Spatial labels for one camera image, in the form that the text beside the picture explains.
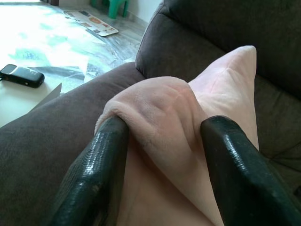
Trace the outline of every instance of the green chair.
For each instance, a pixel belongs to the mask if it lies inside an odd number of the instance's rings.
[[[99,1],[100,0],[91,0],[91,5],[95,8],[99,7]],[[109,17],[112,19],[116,19],[118,14],[118,9],[121,5],[121,3],[124,3],[124,9],[123,9],[123,17],[127,16],[127,8],[128,8],[128,2],[129,0],[103,0],[102,1],[104,5],[109,6]]]

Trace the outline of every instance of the tiled floor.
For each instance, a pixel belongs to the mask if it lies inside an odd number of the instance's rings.
[[[116,20],[91,6],[81,7],[119,30],[107,37],[93,35],[65,18],[63,10],[46,3],[0,3],[0,67],[35,67],[63,83],[62,93],[135,60],[145,28],[128,19]]]

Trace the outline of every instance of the pink pillow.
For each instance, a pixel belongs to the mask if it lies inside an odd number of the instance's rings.
[[[254,47],[238,48],[190,83],[195,94],[183,80],[160,77],[106,104],[95,129],[118,115],[131,132],[118,226],[223,225],[199,128],[210,116],[226,115],[257,143],[255,61]]]

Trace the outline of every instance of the chair leg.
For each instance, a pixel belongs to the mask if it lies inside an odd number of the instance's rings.
[[[123,17],[127,16],[127,8],[128,8],[128,1],[125,1],[124,9],[123,9]]]
[[[109,7],[109,18],[116,19],[119,7],[118,0],[111,0]]]

